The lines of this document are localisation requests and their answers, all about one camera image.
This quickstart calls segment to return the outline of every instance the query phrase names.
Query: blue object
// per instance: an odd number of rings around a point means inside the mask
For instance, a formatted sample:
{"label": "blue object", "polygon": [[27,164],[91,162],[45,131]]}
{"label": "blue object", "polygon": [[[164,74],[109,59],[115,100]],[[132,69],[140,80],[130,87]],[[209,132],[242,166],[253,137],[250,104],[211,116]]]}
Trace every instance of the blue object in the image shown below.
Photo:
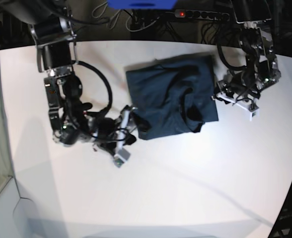
{"label": "blue object", "polygon": [[206,122],[218,121],[211,57],[161,63],[126,77],[140,139],[197,133]]}
{"label": "blue object", "polygon": [[115,9],[172,9],[177,0],[108,0]]}

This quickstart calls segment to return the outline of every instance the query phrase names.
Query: metal bracket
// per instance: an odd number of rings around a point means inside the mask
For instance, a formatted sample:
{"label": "metal bracket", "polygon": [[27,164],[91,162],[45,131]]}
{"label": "metal bracket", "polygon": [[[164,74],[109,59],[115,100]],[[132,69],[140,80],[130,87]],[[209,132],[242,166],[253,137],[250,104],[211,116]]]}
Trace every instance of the metal bracket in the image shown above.
{"label": "metal bracket", "polygon": [[246,110],[249,114],[250,121],[252,121],[252,119],[255,116],[259,116],[259,114],[260,114],[260,109],[258,106],[256,106],[256,104],[254,104],[254,108],[252,108],[252,104],[246,104],[243,101],[239,101],[239,102],[235,103],[234,98],[228,97],[225,93],[222,93],[222,92],[218,93],[216,95],[216,97],[221,98],[227,102],[233,103],[233,104],[237,105],[238,107]]}
{"label": "metal bracket", "polygon": [[44,84],[49,105],[49,119],[51,128],[53,131],[60,131],[62,124],[60,122],[59,109],[62,107],[62,104],[59,97],[59,87],[56,84],[56,79],[53,77],[45,78]]}
{"label": "metal bracket", "polygon": [[[121,115],[122,121],[121,121],[120,129],[126,128],[128,126],[130,113],[131,113],[130,109],[124,109],[122,111],[122,115]],[[114,163],[117,167],[121,167],[124,163],[126,163],[131,155],[127,150],[123,148],[125,136],[126,134],[122,130],[119,130],[117,138],[116,138],[119,141],[117,141],[116,143],[116,149],[115,149],[115,155],[114,155]]]}
{"label": "metal bracket", "polygon": [[42,59],[42,55],[41,55],[41,49],[45,46],[51,45],[51,44],[55,44],[61,41],[69,41],[69,42],[73,42],[73,54],[74,54],[74,58],[75,58],[75,63],[78,64],[78,57],[77,57],[77,50],[76,50],[76,33],[72,28],[72,24],[70,21],[65,21],[64,19],[60,18],[60,24],[61,24],[61,28],[63,29],[64,33],[54,39],[49,40],[48,42],[39,43],[39,39],[38,36],[36,34],[35,28],[33,25],[29,25],[29,30],[31,33],[31,36],[35,42],[35,47],[37,49],[37,65],[38,65],[38,71],[40,73],[44,72],[44,70],[42,69],[42,65],[41,65],[41,59]]}

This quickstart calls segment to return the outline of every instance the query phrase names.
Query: electronic equipment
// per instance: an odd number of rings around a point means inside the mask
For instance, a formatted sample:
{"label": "electronic equipment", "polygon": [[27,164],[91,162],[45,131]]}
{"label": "electronic equipment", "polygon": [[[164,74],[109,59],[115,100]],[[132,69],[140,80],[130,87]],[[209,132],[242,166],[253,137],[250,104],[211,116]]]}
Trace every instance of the electronic equipment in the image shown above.
{"label": "electronic equipment", "polygon": [[[233,5],[236,19],[242,23],[240,44],[246,52],[247,64],[240,67],[230,65],[225,60],[220,43],[217,44],[221,60],[229,68],[229,75],[218,83],[215,99],[239,105],[246,109],[252,118],[258,114],[256,100],[260,98],[260,93],[276,84],[281,74],[273,52],[271,35],[259,28],[261,22],[269,19],[268,8],[254,15],[256,7],[266,5],[265,0],[237,0],[233,2]],[[94,22],[74,19],[71,9],[66,6],[64,0],[0,0],[0,6],[29,24],[37,49],[39,72],[47,73],[44,86],[47,92],[54,141],[65,146],[72,146],[78,140],[92,142],[107,151],[113,157],[115,165],[121,167],[130,156],[124,146],[136,141],[132,135],[132,131],[136,128],[134,108],[126,106],[117,119],[106,117],[113,102],[111,87],[98,69],[78,60],[76,33],[72,28],[72,22],[98,25],[108,23],[109,18],[101,17]],[[241,12],[250,14],[250,17],[242,18]],[[212,20],[223,17],[215,12],[201,11],[199,13],[200,16],[197,18],[205,18],[205,13],[207,18]],[[182,11],[176,14],[183,17]],[[196,14],[198,12],[186,11],[184,17],[196,17]],[[71,58],[70,43],[73,45],[74,60]],[[265,56],[266,60],[260,62],[260,56]],[[83,103],[80,100],[82,84],[74,72],[74,64],[91,69],[104,82],[109,102],[99,112],[89,112],[92,104]],[[59,109],[63,109],[62,115],[59,114]]]}
{"label": "electronic equipment", "polygon": [[116,9],[171,9],[177,0],[109,0]]}
{"label": "electronic equipment", "polygon": [[226,22],[230,20],[230,14],[215,11],[183,10],[174,11],[176,18],[200,19]]}

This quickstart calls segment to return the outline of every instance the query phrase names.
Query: black cable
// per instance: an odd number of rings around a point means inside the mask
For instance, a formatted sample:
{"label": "black cable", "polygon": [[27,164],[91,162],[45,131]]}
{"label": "black cable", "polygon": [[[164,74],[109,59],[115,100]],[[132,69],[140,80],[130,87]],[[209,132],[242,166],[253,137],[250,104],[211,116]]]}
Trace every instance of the black cable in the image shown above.
{"label": "black cable", "polygon": [[172,38],[175,42],[177,42],[178,40],[175,38],[175,35],[174,35],[172,29],[169,28],[167,22],[165,22],[165,27],[166,27],[166,31],[170,34],[171,38]]}
{"label": "black cable", "polygon": [[133,17],[133,15],[131,15],[128,11],[126,11],[125,9],[123,9],[124,12],[126,12],[132,19],[133,22],[135,22],[135,18]]}
{"label": "black cable", "polygon": [[95,26],[95,25],[102,25],[102,24],[106,24],[106,23],[109,23],[110,22],[110,18],[109,17],[101,17],[96,22],[87,22],[87,21],[78,20],[78,19],[75,19],[73,17],[65,16],[65,15],[59,13],[57,10],[55,10],[53,7],[49,6],[43,0],[38,0],[38,1],[42,4],[42,6],[47,11],[49,11],[53,15],[58,16],[58,17],[61,17],[61,18],[65,19],[65,20],[68,20],[68,21],[73,22],[73,23],[78,23],[78,24],[83,24],[83,25],[93,25],[93,26]]}
{"label": "black cable", "polygon": [[170,26],[170,28],[172,29],[173,34],[178,38],[178,40],[180,42],[185,42],[182,37],[176,32],[175,28],[172,26],[172,24],[170,22],[168,22],[168,25]]}
{"label": "black cable", "polygon": [[242,98],[242,99],[236,100],[236,102],[233,103],[232,106],[234,106],[235,104],[237,104],[237,102],[246,101],[246,100],[251,101],[252,107],[254,108],[255,103],[254,103],[253,99],[251,99],[251,98]]}
{"label": "black cable", "polygon": [[[100,119],[104,118],[106,116],[106,114],[110,111],[110,109],[112,108],[113,94],[112,94],[111,85],[109,84],[109,82],[106,79],[106,77],[101,73],[101,71],[98,70],[97,68],[95,68],[94,66],[92,66],[92,65],[90,65],[88,63],[85,63],[83,61],[79,61],[78,65],[84,66],[84,67],[94,71],[102,79],[103,83],[106,86],[106,89],[107,89],[107,92],[108,92],[108,100],[109,100],[109,102],[108,102],[108,105],[105,108],[103,108],[101,111],[98,112],[97,117],[95,118],[95,120],[99,121]],[[73,121],[73,118],[70,115],[70,112],[68,110],[67,110],[67,113],[68,113],[68,117],[69,117],[72,125],[76,129],[78,129],[81,133],[86,135],[86,136],[90,136],[90,137],[92,137],[94,139],[97,139],[97,140],[100,140],[100,141],[104,141],[104,142],[118,142],[118,141],[126,141],[127,140],[128,136],[126,136],[124,139],[121,139],[121,140],[115,140],[115,139],[114,140],[113,139],[109,140],[109,139],[105,139],[105,138],[99,138],[98,136],[94,136],[91,133],[83,131],[81,128],[79,128],[79,126],[77,126],[77,124]],[[116,131],[118,131],[118,130],[126,130],[126,129],[125,128],[116,129]]]}
{"label": "black cable", "polygon": [[239,99],[238,99],[239,97],[241,97],[242,95],[246,94],[249,90],[251,90],[251,88],[256,84],[256,82],[257,82],[257,78],[254,80],[253,83],[251,83],[251,85],[249,85],[247,87],[247,89],[245,91],[243,91],[242,93],[239,94],[239,96],[236,97],[235,103],[237,103],[239,101]]}
{"label": "black cable", "polygon": [[201,42],[200,42],[200,44],[203,44],[203,43],[207,43],[206,42],[206,39],[205,39],[205,36],[206,36],[206,33],[207,32],[204,32],[204,28],[206,27],[206,26],[209,26],[209,25],[211,25],[211,22],[208,22],[208,23],[205,23],[205,24],[203,24],[202,25],[202,27],[201,27]]}
{"label": "black cable", "polygon": [[218,36],[218,33],[219,33],[219,31],[222,29],[222,23],[219,23],[219,27],[218,27],[218,29],[217,29],[217,31],[216,31],[216,33],[214,34],[214,36],[213,36],[213,44],[214,45],[216,45],[217,44],[217,41],[218,41],[218,38],[217,38],[217,36]]}
{"label": "black cable", "polygon": [[101,71],[98,70],[97,68],[95,68],[94,66],[92,66],[88,63],[85,63],[83,61],[79,61],[78,65],[84,66],[84,67],[92,70],[93,72],[95,72],[102,79],[103,83],[105,84],[105,87],[106,87],[107,93],[108,93],[108,105],[99,112],[99,114],[102,117],[104,117],[111,110],[112,104],[113,104],[113,94],[112,94],[111,85],[108,82],[107,78],[104,76],[104,74],[101,73]]}
{"label": "black cable", "polygon": [[215,41],[216,35],[217,35],[217,33],[218,33],[219,29],[220,29],[220,25],[217,28],[215,26],[213,26],[213,28],[214,28],[214,31],[212,31],[210,33],[210,35],[207,36],[208,44],[210,44],[210,45],[214,44],[214,42],[212,42],[212,40],[214,39],[214,41]]}
{"label": "black cable", "polygon": [[115,131],[113,131],[113,133],[111,135],[115,135],[115,133],[117,131],[123,132],[125,134],[125,138],[128,138],[128,135],[130,134],[130,131],[128,129],[126,129],[126,128],[117,128]]}
{"label": "black cable", "polygon": [[133,129],[131,129],[130,134],[132,134],[132,132],[136,129],[137,129],[137,126],[135,126]]}
{"label": "black cable", "polygon": [[81,31],[81,30],[84,29],[85,27],[87,27],[87,26],[82,26],[82,27],[78,28],[77,30],[75,30],[75,33],[76,33],[76,34],[79,33],[79,31]]}
{"label": "black cable", "polygon": [[284,234],[281,230],[278,230],[277,233],[279,234],[279,237],[280,238],[284,238]]}
{"label": "black cable", "polygon": [[205,40],[205,44],[209,44],[209,35],[207,36],[207,41],[206,41],[206,35],[207,35],[207,33],[213,28],[213,26],[215,25],[215,21],[213,20],[213,22],[211,22],[211,26],[210,27],[208,27],[207,29],[206,29],[206,31],[204,32],[204,40]]}
{"label": "black cable", "polygon": [[232,32],[232,36],[231,36],[230,39],[228,40],[226,46],[230,46],[230,43],[231,43],[232,41],[234,41],[235,37],[236,37],[236,33],[235,33],[235,32],[234,32],[234,33]]}
{"label": "black cable", "polygon": [[217,49],[218,49],[218,54],[219,54],[219,57],[222,61],[222,63],[230,70],[233,70],[233,71],[244,71],[246,69],[246,66],[232,66],[231,64],[229,64],[225,57],[224,57],[224,54],[223,54],[223,51],[222,51],[222,46],[221,46],[221,37],[224,35],[224,32],[225,30],[227,30],[227,27],[224,27],[222,28],[218,35],[217,35]]}

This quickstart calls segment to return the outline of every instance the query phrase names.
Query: wire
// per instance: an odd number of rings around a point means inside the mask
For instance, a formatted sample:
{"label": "wire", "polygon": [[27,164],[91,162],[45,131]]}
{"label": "wire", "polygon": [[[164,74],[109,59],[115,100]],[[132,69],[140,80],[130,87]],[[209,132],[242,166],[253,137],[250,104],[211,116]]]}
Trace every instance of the wire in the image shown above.
{"label": "wire", "polygon": [[[106,79],[106,77],[101,73],[100,70],[98,70],[97,68],[95,68],[94,66],[88,64],[88,63],[85,63],[83,61],[79,61],[78,62],[78,65],[81,65],[81,66],[84,66],[92,71],[94,71],[103,81],[103,83],[105,84],[106,86],[106,89],[107,89],[107,92],[108,92],[108,105],[103,108],[102,110],[100,110],[98,113],[97,113],[97,117],[95,120],[99,121],[101,118],[104,118],[106,116],[106,114],[110,111],[110,109],[112,108],[112,103],[113,103],[113,94],[112,94],[112,89],[111,89],[111,85],[109,84],[108,80]],[[70,122],[72,123],[72,125],[78,129],[81,133],[83,133],[84,135],[87,135],[87,136],[90,136],[94,139],[98,139],[100,141],[105,141],[105,142],[118,142],[118,141],[125,141],[127,139],[127,136],[124,138],[124,139],[121,139],[121,140],[108,140],[108,139],[105,139],[105,138],[99,138],[98,136],[94,136],[92,135],[91,133],[89,132],[86,132],[86,131],[83,131],[73,120],[72,116],[70,115],[70,112],[69,110],[67,110],[67,115],[70,119]],[[117,129],[116,131],[118,130],[126,130],[125,128],[119,128]]]}
{"label": "wire", "polygon": [[211,43],[211,39],[209,40],[209,36],[211,36],[214,32],[216,32],[216,28],[214,27],[215,23],[212,23],[211,26],[205,31],[204,38],[206,38],[206,34],[209,32],[210,29],[214,28],[211,33],[207,36],[207,44]]}
{"label": "wire", "polygon": [[243,91],[242,93],[240,93],[239,94],[239,96],[237,96],[236,97],[236,99],[235,99],[235,103],[237,103],[238,102],[238,98],[239,97],[241,97],[242,95],[244,95],[244,94],[246,94],[255,84],[256,84],[256,82],[257,82],[257,77],[255,78],[255,80],[254,80],[254,82],[253,83],[251,83],[248,87],[247,87],[247,89],[245,90],[245,91]]}
{"label": "wire", "polygon": [[[98,16],[95,16],[94,13],[95,13],[97,10],[99,10],[101,7],[103,7],[103,6],[104,6],[104,8],[103,8],[101,14],[99,14]],[[95,9],[93,9],[93,11],[92,11],[92,13],[91,13],[92,17],[93,17],[93,18],[100,18],[100,17],[105,13],[107,6],[108,6],[107,1],[104,2],[104,3],[102,3],[102,4],[100,4],[99,6],[97,6]]]}
{"label": "wire", "polygon": [[166,30],[164,30],[164,32],[168,32],[168,33],[170,34],[171,38],[172,38],[175,42],[177,42],[177,39],[175,38],[175,35],[172,33],[172,30],[169,28],[169,26],[168,26],[167,23],[165,23],[165,27],[166,27]]}
{"label": "wire", "polygon": [[[101,12],[99,15],[96,16],[95,13],[96,13],[101,7],[104,7],[103,10],[102,10],[102,12]],[[93,9],[93,11],[92,11],[92,13],[91,13],[92,17],[93,17],[93,18],[98,18],[98,19],[100,19],[100,18],[102,17],[102,15],[105,13],[107,7],[108,7],[108,2],[107,2],[107,1],[104,2],[104,3],[102,3],[102,4],[100,4],[100,5],[97,6],[95,9]],[[121,10],[121,9],[120,9],[120,10],[117,10],[117,12],[116,12],[116,13],[110,18],[110,22],[108,23],[108,28],[109,28],[110,30],[113,30],[113,29],[115,28],[115,26],[116,26],[116,24],[117,24],[117,22],[118,22],[118,19],[119,19],[121,13],[122,13],[122,11],[123,11],[123,10]]]}
{"label": "wire", "polygon": [[203,44],[203,43],[207,44],[207,42],[206,42],[206,34],[207,34],[207,32],[213,27],[214,24],[215,24],[214,22],[208,22],[208,23],[203,24],[203,26],[202,26],[202,28],[201,28],[201,36],[202,36],[202,38],[201,38],[201,42],[200,42],[200,44]]}
{"label": "wire", "polygon": [[231,32],[231,34],[232,34],[232,36],[229,38],[226,46],[229,46],[230,43],[235,40],[236,32]]}
{"label": "wire", "polygon": [[126,11],[125,9],[123,9],[124,12],[126,12],[129,16],[131,16],[132,20],[135,21],[133,15],[131,15],[128,11]]}
{"label": "wire", "polygon": [[58,16],[58,17],[61,17],[61,18],[65,19],[65,20],[68,20],[68,21],[73,22],[73,23],[78,23],[78,24],[83,24],[83,25],[93,25],[93,26],[95,26],[95,25],[106,24],[106,23],[108,23],[108,22],[110,21],[110,18],[109,18],[109,17],[102,17],[102,18],[100,18],[99,20],[102,19],[102,20],[104,20],[104,21],[96,21],[96,22],[87,22],[87,21],[78,20],[78,19],[75,19],[75,18],[73,18],[73,17],[65,16],[65,15],[59,13],[59,12],[56,11],[53,7],[47,5],[47,3],[45,3],[45,2],[42,1],[42,0],[38,0],[38,1],[39,1],[40,3],[42,3],[43,7],[44,7],[47,11],[51,12],[53,15]]}
{"label": "wire", "polygon": [[143,30],[146,30],[147,28],[150,28],[151,26],[153,26],[158,20],[159,20],[160,16],[155,20],[153,21],[151,24],[145,26],[144,28],[141,28],[141,29],[138,29],[138,30],[131,30],[127,23],[129,22],[130,19],[133,19],[131,16],[129,18],[127,18],[126,20],[126,23],[125,23],[125,26],[126,26],[126,29],[129,31],[129,32],[139,32],[139,31],[143,31]]}
{"label": "wire", "polygon": [[167,22],[170,28],[172,29],[173,34],[178,38],[179,42],[185,42],[182,37],[176,32],[175,28],[172,26],[170,22]]}
{"label": "wire", "polygon": [[281,230],[278,230],[277,232],[278,232],[280,238],[284,238],[284,234]]}
{"label": "wire", "polygon": [[137,126],[135,126],[133,129],[131,129],[130,134],[132,134],[132,132],[136,129],[137,129]]}
{"label": "wire", "polygon": [[111,88],[110,83],[108,82],[108,80],[104,76],[104,74],[101,73],[101,71],[98,70],[97,68],[95,68],[94,66],[91,66],[90,64],[85,63],[83,61],[79,61],[77,64],[78,65],[81,65],[81,66],[84,66],[84,67],[92,70],[93,72],[95,72],[102,79],[103,83],[105,84],[105,87],[106,87],[107,93],[108,93],[108,104],[107,104],[107,106],[105,108],[103,108],[99,112],[100,116],[98,116],[98,117],[104,117],[104,116],[106,116],[106,114],[111,110],[112,104],[113,104],[113,94],[112,94],[112,88]]}
{"label": "wire", "polygon": [[211,33],[207,36],[207,41],[208,44],[212,44],[212,39],[216,37],[216,34],[218,33],[219,29],[220,29],[220,25],[216,28],[215,26],[213,26],[214,31],[211,31]]}
{"label": "wire", "polygon": [[77,33],[79,33],[82,29],[84,29],[85,27],[87,27],[87,26],[82,26],[82,27],[80,27],[80,28],[78,28],[77,30],[75,30],[75,33],[77,34]]}
{"label": "wire", "polygon": [[232,66],[231,64],[229,64],[225,57],[224,57],[224,54],[223,54],[223,51],[222,51],[222,46],[221,46],[221,37],[224,35],[224,32],[225,30],[227,29],[227,27],[224,27],[222,28],[219,32],[218,32],[218,35],[217,35],[217,38],[218,38],[218,41],[217,41],[217,49],[218,49],[218,54],[219,54],[219,57],[222,61],[222,63],[230,70],[233,70],[233,71],[244,71],[246,69],[246,66]]}
{"label": "wire", "polygon": [[246,101],[246,100],[251,101],[252,104],[254,104],[254,101],[253,101],[252,98],[242,98],[242,99],[237,100],[233,105],[235,105],[237,102],[240,102],[240,101]]}

